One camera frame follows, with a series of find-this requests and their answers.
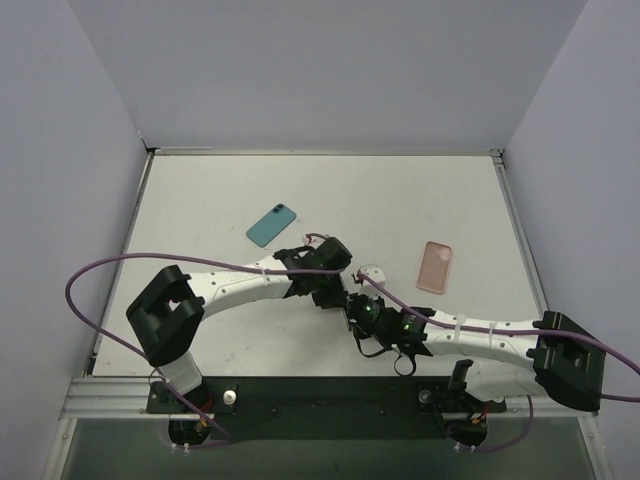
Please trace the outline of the teal phone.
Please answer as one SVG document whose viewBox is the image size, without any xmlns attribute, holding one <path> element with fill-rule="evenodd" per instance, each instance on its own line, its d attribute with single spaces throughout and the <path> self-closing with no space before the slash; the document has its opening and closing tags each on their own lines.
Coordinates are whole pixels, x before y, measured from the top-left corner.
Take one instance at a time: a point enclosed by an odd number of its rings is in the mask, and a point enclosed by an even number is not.
<svg viewBox="0 0 640 480">
<path fill-rule="evenodd" d="M 256 246 L 264 248 L 296 218 L 297 214 L 288 206 L 282 203 L 276 204 L 247 230 L 246 236 Z"/>
</svg>

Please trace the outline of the black phone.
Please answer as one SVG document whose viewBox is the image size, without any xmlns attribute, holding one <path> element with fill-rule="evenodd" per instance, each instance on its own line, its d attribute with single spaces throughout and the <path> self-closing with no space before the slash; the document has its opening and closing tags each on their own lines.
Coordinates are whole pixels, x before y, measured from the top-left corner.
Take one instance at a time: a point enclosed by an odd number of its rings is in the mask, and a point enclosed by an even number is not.
<svg viewBox="0 0 640 480">
<path fill-rule="evenodd" d="M 349 320 L 349 317 L 348 317 L 347 307 L 346 306 L 342 306 L 341 307 L 341 311 L 342 311 L 342 315 L 343 315 L 343 318 L 344 318 L 344 323 L 345 323 L 345 326 L 347 328 L 347 331 L 351 332 L 352 331 L 352 325 L 351 325 L 351 321 Z"/>
</svg>

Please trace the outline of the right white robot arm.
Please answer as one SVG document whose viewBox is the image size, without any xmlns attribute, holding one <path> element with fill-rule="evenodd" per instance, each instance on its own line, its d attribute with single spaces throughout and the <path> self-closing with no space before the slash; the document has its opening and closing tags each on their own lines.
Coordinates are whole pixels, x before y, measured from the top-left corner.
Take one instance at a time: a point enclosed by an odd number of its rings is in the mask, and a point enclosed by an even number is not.
<svg viewBox="0 0 640 480">
<path fill-rule="evenodd" d="M 547 395 L 584 412 L 600 408 L 605 354 L 568 316 L 547 311 L 539 320 L 495 322 L 430 308 L 394 309 L 380 297 L 352 294 L 345 315 L 355 335 L 414 362 L 457 355 L 455 388 L 480 402 Z"/>
</svg>

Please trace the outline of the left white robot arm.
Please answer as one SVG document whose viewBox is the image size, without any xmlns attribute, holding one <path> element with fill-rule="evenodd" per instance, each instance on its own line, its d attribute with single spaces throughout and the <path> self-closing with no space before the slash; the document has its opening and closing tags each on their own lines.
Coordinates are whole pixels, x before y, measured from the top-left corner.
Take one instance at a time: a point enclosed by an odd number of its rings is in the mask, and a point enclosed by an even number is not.
<svg viewBox="0 0 640 480">
<path fill-rule="evenodd" d="M 190 353 L 200 323 L 217 313 L 261 300 L 311 296 L 321 309 L 342 308 L 341 272 L 351 252 L 335 237 L 317 246 L 281 249 L 236 270 L 184 273 L 161 269 L 126 310 L 148 363 L 168 381 L 169 398 L 183 411 L 204 402 L 202 374 Z"/>
</svg>

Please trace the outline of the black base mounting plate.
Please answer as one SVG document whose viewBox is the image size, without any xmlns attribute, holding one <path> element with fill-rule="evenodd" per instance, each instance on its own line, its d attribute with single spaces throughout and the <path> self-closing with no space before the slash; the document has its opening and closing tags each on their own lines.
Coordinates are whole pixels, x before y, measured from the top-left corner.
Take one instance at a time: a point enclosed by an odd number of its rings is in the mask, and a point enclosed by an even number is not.
<svg viewBox="0 0 640 480">
<path fill-rule="evenodd" d="M 446 376 L 207 377 L 206 412 L 235 441 L 440 439 L 438 415 L 503 413 Z"/>
</svg>

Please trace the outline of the aluminium table frame rail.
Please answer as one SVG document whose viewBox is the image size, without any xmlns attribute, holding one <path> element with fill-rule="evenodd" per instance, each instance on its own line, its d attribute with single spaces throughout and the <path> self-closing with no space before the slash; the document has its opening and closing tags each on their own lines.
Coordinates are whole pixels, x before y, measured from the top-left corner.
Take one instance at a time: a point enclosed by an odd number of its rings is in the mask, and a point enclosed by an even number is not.
<svg viewBox="0 0 640 480">
<path fill-rule="evenodd" d="M 494 156 L 167 155 L 118 256 L 103 339 L 146 410 L 428 413 L 601 405 L 604 353 L 547 309 Z"/>
</svg>

